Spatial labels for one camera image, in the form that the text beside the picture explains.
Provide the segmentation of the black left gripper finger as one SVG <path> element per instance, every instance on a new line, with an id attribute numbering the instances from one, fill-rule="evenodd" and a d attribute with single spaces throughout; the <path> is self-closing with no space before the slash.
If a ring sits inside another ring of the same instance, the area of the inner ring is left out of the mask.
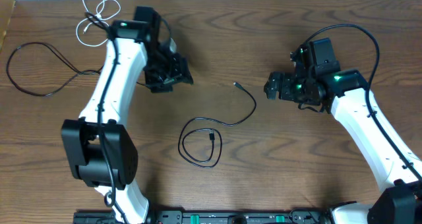
<path id="1" fill-rule="evenodd" d="M 186 83 L 186 84 L 193 84 L 193 78 L 191 76 L 191 73 L 189 71 L 189 67 L 187 64 L 187 60 L 186 58 L 181 58 L 180 62 L 179 62 L 179 67 L 180 67 L 180 82 Z"/>
<path id="2" fill-rule="evenodd" d="M 150 91 L 152 93 L 167 93 L 173 91 L 172 85 L 166 85 L 166 84 L 155 84 L 150 85 Z"/>

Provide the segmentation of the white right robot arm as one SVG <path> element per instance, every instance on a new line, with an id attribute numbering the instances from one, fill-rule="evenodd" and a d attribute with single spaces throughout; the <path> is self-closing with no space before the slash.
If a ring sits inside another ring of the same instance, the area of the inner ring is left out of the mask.
<path id="1" fill-rule="evenodd" d="M 329 38 L 307 38 L 290 53 L 294 72 L 272 72 L 268 99 L 293 101 L 300 110 L 331 114 L 349 133 L 368 163 L 380 191 L 373 204 L 345 202 L 321 223 L 420 223 L 421 158 L 389 123 L 371 91 L 372 79 L 342 70 Z"/>

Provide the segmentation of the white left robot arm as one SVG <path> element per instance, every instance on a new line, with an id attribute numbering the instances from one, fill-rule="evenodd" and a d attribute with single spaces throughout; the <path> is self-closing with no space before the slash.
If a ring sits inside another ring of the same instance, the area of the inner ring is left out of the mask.
<path id="1" fill-rule="evenodd" d="M 66 119 L 61 137 L 75 179 L 95 188 L 122 223 L 152 223 L 149 201 L 135 179 L 138 152 L 127 129 L 129 107 L 140 74 L 153 93 L 170 92 L 177 83 L 192 84 L 186 58 L 175 42 L 159 41 L 161 16 L 137 7 L 132 20 L 111 25 L 86 13 L 107 34 L 107 53 L 94 93 L 77 120 Z"/>

